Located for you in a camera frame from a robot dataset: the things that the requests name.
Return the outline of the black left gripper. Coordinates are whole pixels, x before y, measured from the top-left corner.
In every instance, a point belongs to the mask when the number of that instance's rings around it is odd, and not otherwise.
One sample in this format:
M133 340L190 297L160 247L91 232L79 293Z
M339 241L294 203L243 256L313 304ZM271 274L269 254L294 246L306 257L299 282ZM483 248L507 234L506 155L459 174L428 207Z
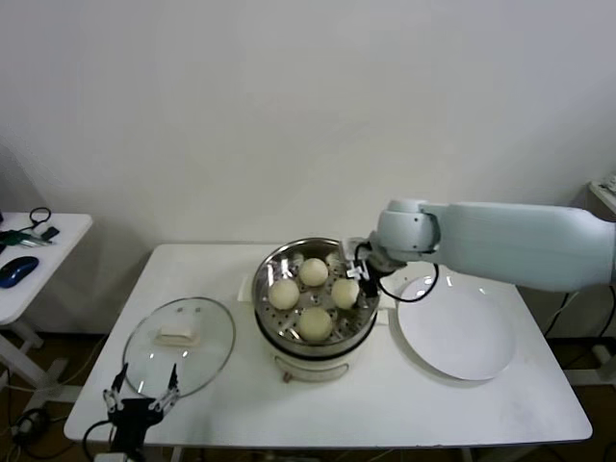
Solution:
M120 391L127 369L128 364L124 363L120 372L115 376L112 386L103 391L108 419L115 427L111 450L122 453L143 453L148 429L159 424L164 417L163 411L169 411L179 399L177 366L173 365L167 388L156 399L121 399Z

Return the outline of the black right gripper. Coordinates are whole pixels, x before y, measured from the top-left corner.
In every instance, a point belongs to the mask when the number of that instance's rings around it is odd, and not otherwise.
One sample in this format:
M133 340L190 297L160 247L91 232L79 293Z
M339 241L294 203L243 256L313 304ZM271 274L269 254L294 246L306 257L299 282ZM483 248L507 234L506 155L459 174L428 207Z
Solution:
M374 297L370 294L379 293L379 283L382 274L367 260L360 260L359 263L361 268L359 305L374 306Z

